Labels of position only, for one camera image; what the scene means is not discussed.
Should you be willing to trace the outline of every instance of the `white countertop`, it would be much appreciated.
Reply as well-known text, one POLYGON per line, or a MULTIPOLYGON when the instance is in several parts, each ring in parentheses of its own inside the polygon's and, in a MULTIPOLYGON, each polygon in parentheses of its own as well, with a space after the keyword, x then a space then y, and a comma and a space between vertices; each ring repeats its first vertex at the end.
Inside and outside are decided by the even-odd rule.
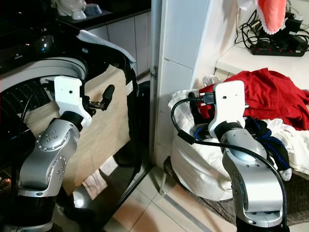
POLYGON ((309 89, 309 52, 302 57, 254 56, 240 43, 217 60, 216 68, 234 74, 268 68, 290 77, 300 89, 309 89))

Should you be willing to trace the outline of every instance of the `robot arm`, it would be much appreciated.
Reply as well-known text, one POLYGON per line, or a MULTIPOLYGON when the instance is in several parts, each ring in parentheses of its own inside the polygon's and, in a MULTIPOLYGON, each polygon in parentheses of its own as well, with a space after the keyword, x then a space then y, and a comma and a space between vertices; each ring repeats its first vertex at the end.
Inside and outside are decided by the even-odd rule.
POLYGON ((224 82, 215 85, 213 90, 213 93, 181 100, 174 105, 171 116, 178 135, 190 144, 222 148, 223 166, 232 181, 238 232, 288 232, 281 177, 266 160, 263 146, 244 129, 244 83, 224 82), (178 127, 173 115, 175 108, 187 101, 214 104, 215 116, 208 129, 220 143, 197 141, 178 127))
POLYGON ((106 110, 114 86, 104 91, 101 102, 90 102, 81 80, 58 76, 54 80, 60 118, 54 118, 36 139, 35 148, 22 165, 13 220, 5 232, 49 231, 67 162, 77 149, 82 128, 89 127, 94 108, 106 110))

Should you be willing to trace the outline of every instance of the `floor tile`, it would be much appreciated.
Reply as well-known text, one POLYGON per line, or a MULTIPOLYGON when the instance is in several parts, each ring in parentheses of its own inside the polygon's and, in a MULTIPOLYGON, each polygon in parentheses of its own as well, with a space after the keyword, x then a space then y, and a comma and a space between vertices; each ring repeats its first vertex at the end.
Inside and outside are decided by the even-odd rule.
POLYGON ((309 222, 290 226, 290 232, 307 232, 309 231, 309 222))
POLYGON ((141 191, 135 189, 116 211, 113 218, 129 231, 143 214, 149 203, 150 199, 141 191))
POLYGON ((150 203, 132 232, 185 232, 175 221, 167 216, 154 203, 150 203))
POLYGON ((179 185, 176 185, 171 191, 169 191, 168 195, 213 232, 236 231, 234 225, 223 220, 208 210, 205 206, 196 202, 179 185))
POLYGON ((170 218, 179 224, 187 232, 202 232, 202 230, 183 215, 177 208, 171 205, 160 194, 157 194, 153 199, 153 203, 164 211, 170 218))
POLYGON ((106 223, 104 229, 101 230, 104 232, 129 232, 119 221, 113 217, 106 223))
POLYGON ((150 200, 152 200, 158 193, 161 184, 163 170, 157 166, 144 177, 144 179, 137 186, 142 193, 144 193, 150 200))

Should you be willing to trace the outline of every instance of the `black cable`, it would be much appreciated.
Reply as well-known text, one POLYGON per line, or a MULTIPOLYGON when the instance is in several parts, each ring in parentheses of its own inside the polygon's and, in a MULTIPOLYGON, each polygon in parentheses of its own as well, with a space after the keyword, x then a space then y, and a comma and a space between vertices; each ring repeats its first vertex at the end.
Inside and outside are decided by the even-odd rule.
POLYGON ((307 43, 307 46, 306 46, 306 48, 303 49, 303 50, 307 51, 308 48, 309 48, 309 36, 308 36, 308 35, 296 35, 296 36, 305 39, 305 41, 306 41, 306 43, 307 43))
POLYGON ((305 32, 305 33, 307 33, 309 35, 309 32, 304 30, 304 29, 299 29, 299 31, 305 32))
MULTIPOLYGON (((21 142, 21 130, 22 130, 22 126, 23 126, 23 123, 24 123, 24 120, 25 120, 25 116, 26 116, 26 112, 27 112, 27 109, 28 109, 28 106, 30 104, 30 101, 31 99, 34 97, 34 95, 41 89, 41 86, 40 87, 37 87, 33 92, 32 94, 29 96, 28 100, 27 100, 27 103, 24 107, 24 111, 23 113, 21 114, 20 116, 20 121, 19 121, 19 130, 18 130, 18 135, 17 135, 17 149, 18 149, 18 152, 20 152, 20 142, 21 142)), ((14 157, 15 156, 12 156, 12 169, 11 169, 11 197, 12 197, 12 202, 14 202, 15 200, 15 195, 16 195, 16 171, 17 171, 17 166, 16 166, 16 161, 14 160, 14 157)))
POLYGON ((257 19, 257 12, 256 10, 251 14, 249 20, 246 23, 243 23, 240 25, 239 29, 241 31, 242 40, 237 42, 237 39, 239 37, 238 30, 236 30, 236 39, 234 40, 235 44, 238 44, 240 42, 243 42, 245 47, 247 49, 251 48, 251 45, 256 45, 258 42, 265 41, 269 45, 273 45, 276 47, 279 47, 277 45, 277 42, 272 39, 271 35, 258 35, 258 32, 262 28, 262 22, 261 20, 257 19))
MULTIPOLYGON (((171 119, 172 119, 172 122, 175 126, 175 128, 177 129, 178 132, 181 131, 180 127, 178 126, 177 122, 176 122, 176 119, 175 119, 175 115, 174 115, 174 112, 175 112, 175 109, 177 108, 178 105, 184 103, 184 102, 189 102, 189 101, 202 101, 202 98, 187 98, 187 99, 182 99, 180 101, 178 101, 172 108, 171 110, 171 119)), ((282 198, 283 198, 283 204, 282 204, 282 224, 284 226, 287 225, 287 201, 286 201, 286 191, 285 191, 285 187, 284 187, 284 183, 283 183, 283 180, 279 174, 279 172, 274 168, 274 166, 265 158, 263 158, 262 156, 258 155, 257 153, 251 151, 251 150, 248 150, 246 148, 243 148, 241 146, 235 146, 235 145, 229 145, 229 144, 222 144, 222 143, 212 143, 212 142, 204 142, 204 141, 199 141, 199 140, 196 140, 195 138, 194 139, 194 142, 193 143, 196 143, 196 144, 200 144, 200 145, 208 145, 208 146, 218 146, 218 147, 225 147, 225 148, 230 148, 230 149, 234 149, 234 150, 238 150, 238 151, 241 151, 241 152, 245 152, 247 153, 248 155, 258 159, 259 161, 261 161, 264 165, 266 165, 272 172, 273 174, 275 175, 276 179, 278 180, 279 182, 279 185, 281 187, 281 190, 282 190, 282 198)))

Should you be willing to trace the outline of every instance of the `cabinet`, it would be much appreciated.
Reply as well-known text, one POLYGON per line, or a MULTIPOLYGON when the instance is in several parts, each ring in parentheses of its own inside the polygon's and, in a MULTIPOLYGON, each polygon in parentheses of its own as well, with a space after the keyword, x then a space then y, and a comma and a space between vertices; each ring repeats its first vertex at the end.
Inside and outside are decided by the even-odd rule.
POLYGON ((107 26, 94 28, 94 29, 91 29, 89 32, 91 32, 92 34, 94 34, 98 37, 101 37, 102 39, 105 39, 107 41, 110 40, 110 38, 108 37, 107 26))
POLYGON ((134 18, 127 18, 107 25, 110 42, 128 51, 136 59, 134 18))
POLYGON ((242 43, 234 45, 216 63, 216 68, 229 73, 243 70, 254 71, 268 67, 288 76, 300 89, 309 89, 308 73, 309 53, 303 57, 253 56, 242 43))
POLYGON ((127 18, 89 32, 128 51, 137 62, 137 75, 150 68, 151 12, 127 18))

